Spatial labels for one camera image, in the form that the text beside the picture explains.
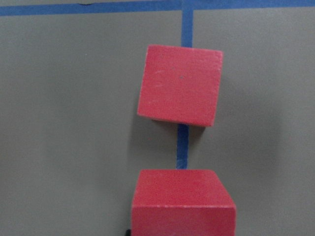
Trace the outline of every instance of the blue tape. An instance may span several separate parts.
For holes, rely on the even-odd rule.
[[[51,4],[1,6],[0,16],[54,15],[54,14],[87,14],[139,11],[173,11],[181,10],[181,0],[103,2],[90,5]]]
[[[177,130],[176,169],[187,169],[188,165],[189,126],[179,124]]]
[[[315,6],[315,0],[195,0],[193,3],[194,10],[308,6]]]
[[[193,0],[182,2],[182,47],[192,47]],[[177,130],[176,169],[187,169],[189,126],[179,124]]]
[[[267,8],[267,7],[311,7],[315,0],[194,0],[194,10]],[[139,0],[127,2],[101,2],[90,5],[50,4],[0,6],[0,16],[87,14],[139,11],[174,11],[182,10],[181,0]]]

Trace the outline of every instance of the wooden block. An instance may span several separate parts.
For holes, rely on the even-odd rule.
[[[223,52],[150,45],[138,114],[156,120],[212,126]]]
[[[234,236],[236,206],[213,171],[142,170],[132,236]]]

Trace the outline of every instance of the red cube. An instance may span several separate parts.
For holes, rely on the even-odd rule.
[[[156,120],[212,126],[223,52],[150,45],[138,115]]]
[[[234,236],[236,206],[213,171],[142,170],[132,236]]]

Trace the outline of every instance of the gray surface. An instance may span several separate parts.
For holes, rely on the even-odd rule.
[[[180,44],[180,12],[0,17],[0,235],[122,236],[140,169],[173,168],[176,125],[135,115],[146,47]],[[196,11],[224,50],[213,169],[237,236],[315,231],[315,8]]]

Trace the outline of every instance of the red block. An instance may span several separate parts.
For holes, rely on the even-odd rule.
[[[213,171],[142,170],[132,236],[234,236],[236,206]]]
[[[138,115],[198,126],[214,124],[223,52],[150,45]]]

